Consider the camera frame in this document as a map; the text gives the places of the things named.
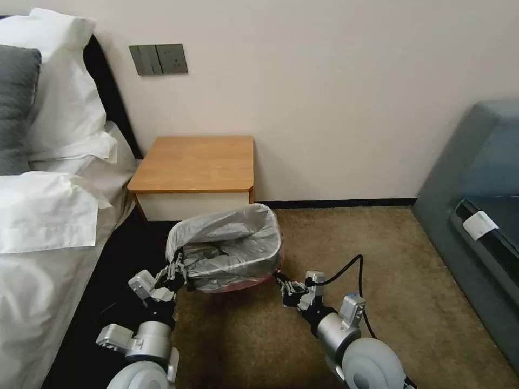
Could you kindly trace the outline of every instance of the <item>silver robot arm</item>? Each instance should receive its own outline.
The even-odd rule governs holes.
[[[123,353],[130,363],[117,373],[108,389],[175,388],[179,353],[171,343],[171,333],[177,292],[185,279],[181,257],[156,277],[143,270],[130,279],[128,285],[147,307],[151,320],[141,323],[135,335],[117,324],[101,330],[96,343]]]
[[[323,273],[308,271],[305,284],[275,273],[283,304],[295,307],[325,350],[332,373],[349,389],[411,389],[398,356],[385,343],[361,338],[359,323],[366,301],[347,294],[339,312],[323,304]]]

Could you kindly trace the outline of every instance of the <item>black baseboard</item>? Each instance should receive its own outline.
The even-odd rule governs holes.
[[[271,209],[294,208],[349,208],[358,206],[411,206],[416,198],[396,199],[351,199],[351,200],[301,200],[258,202]]]

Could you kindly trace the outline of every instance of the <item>gray trash bag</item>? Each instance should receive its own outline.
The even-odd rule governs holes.
[[[260,283],[281,263],[276,215],[263,204],[193,217],[169,232],[166,257],[182,247],[187,278],[203,292],[226,292]]]

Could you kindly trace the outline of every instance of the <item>light switch panel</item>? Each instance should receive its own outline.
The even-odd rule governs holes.
[[[182,74],[188,72],[185,62],[184,46],[181,43],[156,45],[158,59],[164,74]]]
[[[188,72],[184,46],[181,43],[130,46],[130,53],[140,76]]]

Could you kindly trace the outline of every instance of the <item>nightstand top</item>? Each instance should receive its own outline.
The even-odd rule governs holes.
[[[128,189],[134,193],[247,192],[254,184],[252,136],[159,137]]]

